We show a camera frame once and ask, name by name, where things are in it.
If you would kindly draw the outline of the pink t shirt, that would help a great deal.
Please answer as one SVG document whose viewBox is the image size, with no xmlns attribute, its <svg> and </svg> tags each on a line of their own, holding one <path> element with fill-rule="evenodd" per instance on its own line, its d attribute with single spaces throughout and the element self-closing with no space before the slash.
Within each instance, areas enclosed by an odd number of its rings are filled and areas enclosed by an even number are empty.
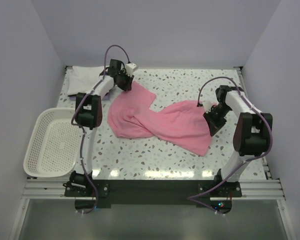
<svg viewBox="0 0 300 240">
<path fill-rule="evenodd" d="M 109 107 L 107 123 L 118 138 L 158 137 L 196 155 L 204 156 L 212 137 L 205 109 L 195 100 L 168 105 L 159 112 L 150 109 L 156 95 L 137 82 L 122 92 Z"/>
</svg>

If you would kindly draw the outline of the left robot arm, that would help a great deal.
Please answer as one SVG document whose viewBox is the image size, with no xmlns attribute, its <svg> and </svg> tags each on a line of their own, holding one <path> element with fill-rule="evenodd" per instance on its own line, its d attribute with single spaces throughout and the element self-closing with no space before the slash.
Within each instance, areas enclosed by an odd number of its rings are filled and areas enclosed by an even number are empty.
<svg viewBox="0 0 300 240">
<path fill-rule="evenodd" d="M 115 86 L 123 91 L 132 89 L 134 72 L 138 69 L 132 62 L 123 63 L 111 59 L 109 66 L 101 72 L 96 83 L 87 92 L 79 92 L 75 99 L 75 112 L 71 119 L 79 127 L 79 150 L 72 174 L 75 178 L 91 181 L 92 152 L 98 127 L 102 123 L 102 99 Z"/>
</svg>

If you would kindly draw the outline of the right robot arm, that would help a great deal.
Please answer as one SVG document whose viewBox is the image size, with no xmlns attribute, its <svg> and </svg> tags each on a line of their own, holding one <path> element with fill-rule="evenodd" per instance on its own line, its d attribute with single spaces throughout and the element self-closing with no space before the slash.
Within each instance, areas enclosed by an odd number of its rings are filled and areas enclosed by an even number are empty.
<svg viewBox="0 0 300 240">
<path fill-rule="evenodd" d="M 217 173 L 221 181 L 234 183 L 239 181 L 250 162 L 263 158 L 271 150 L 273 116 L 255 108 L 240 87 L 221 85 L 215 93 L 218 104 L 203 114 L 210 135 L 216 135 L 226 124 L 228 112 L 237 116 L 233 153 Z"/>
</svg>

